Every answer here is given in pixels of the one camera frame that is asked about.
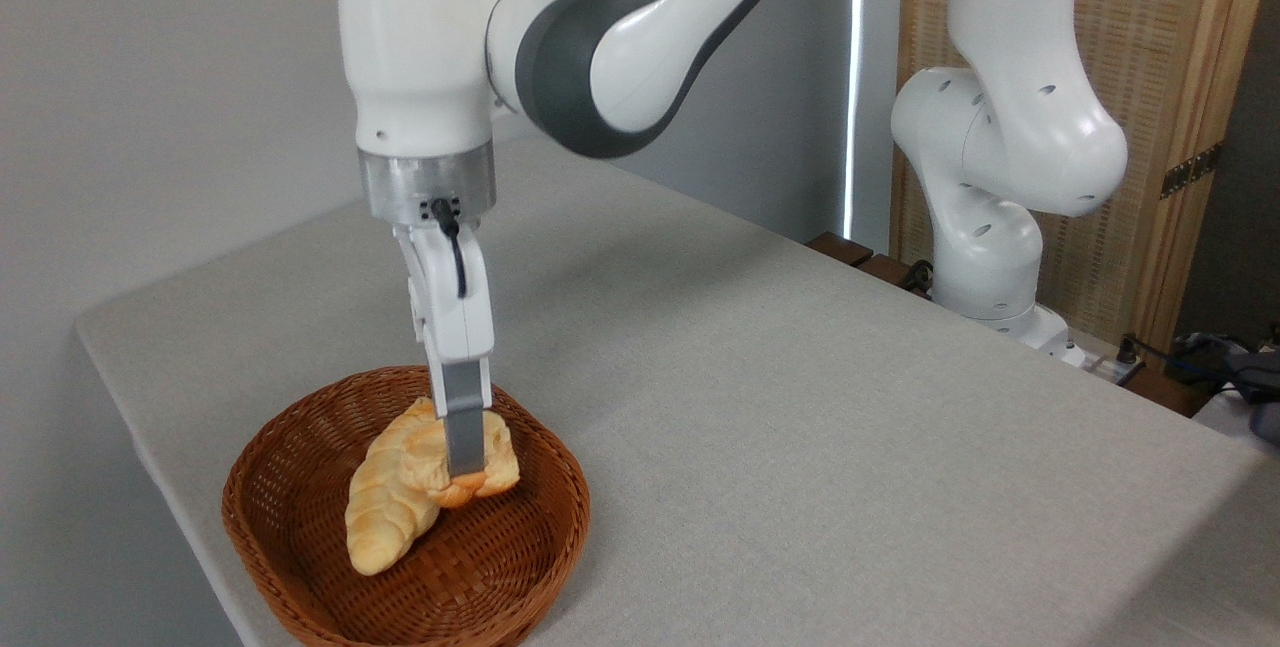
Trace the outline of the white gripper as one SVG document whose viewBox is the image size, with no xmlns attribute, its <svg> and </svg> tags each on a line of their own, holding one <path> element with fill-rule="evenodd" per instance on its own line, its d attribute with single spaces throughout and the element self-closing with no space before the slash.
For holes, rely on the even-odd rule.
<svg viewBox="0 0 1280 647">
<path fill-rule="evenodd" d="M 451 478 L 483 471 L 483 419 L 493 404 L 490 360 L 495 346 L 486 265 L 470 224 L 456 238 L 436 223 L 394 225 L 410 270 L 416 338 L 428 363 L 442 366 L 442 423 Z"/>
</svg>

